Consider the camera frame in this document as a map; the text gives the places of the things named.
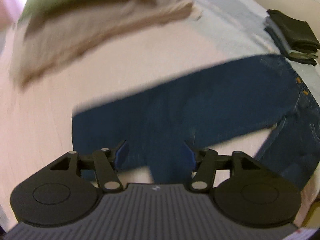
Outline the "folded beige blanket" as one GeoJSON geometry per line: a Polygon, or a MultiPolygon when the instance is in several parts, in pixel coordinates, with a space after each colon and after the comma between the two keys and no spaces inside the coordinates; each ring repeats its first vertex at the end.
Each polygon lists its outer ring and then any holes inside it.
{"type": "Polygon", "coordinates": [[[76,0],[16,25],[9,69],[25,86],[117,35],[188,18],[194,0],[76,0]]]}

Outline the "dark blue denim jeans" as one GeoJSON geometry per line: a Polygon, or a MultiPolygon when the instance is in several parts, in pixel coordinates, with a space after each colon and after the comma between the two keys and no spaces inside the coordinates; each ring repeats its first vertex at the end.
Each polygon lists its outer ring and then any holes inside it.
{"type": "Polygon", "coordinates": [[[272,128],[255,158],[302,189],[319,163],[319,105],[282,56],[247,57],[163,83],[72,119],[75,151],[126,141],[120,170],[148,166],[156,183],[183,183],[195,160],[182,153],[272,128]]]}

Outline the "folded black garment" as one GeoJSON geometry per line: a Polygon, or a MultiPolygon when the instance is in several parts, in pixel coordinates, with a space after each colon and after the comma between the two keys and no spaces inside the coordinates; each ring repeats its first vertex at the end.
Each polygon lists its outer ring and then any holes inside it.
{"type": "Polygon", "coordinates": [[[271,27],[289,53],[316,53],[319,50],[319,41],[307,22],[291,18],[279,10],[269,9],[267,13],[267,26],[271,27]]]}

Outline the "folded dark green garment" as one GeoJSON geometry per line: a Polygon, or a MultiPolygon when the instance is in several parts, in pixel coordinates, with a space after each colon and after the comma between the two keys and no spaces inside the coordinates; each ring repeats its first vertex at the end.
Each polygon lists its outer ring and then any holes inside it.
{"type": "Polygon", "coordinates": [[[290,47],[285,36],[280,31],[279,27],[274,23],[270,17],[265,18],[265,31],[270,35],[274,44],[278,47],[281,54],[287,57],[291,61],[295,61],[301,64],[310,64],[315,66],[317,64],[316,59],[318,56],[315,52],[300,52],[290,47]]]}

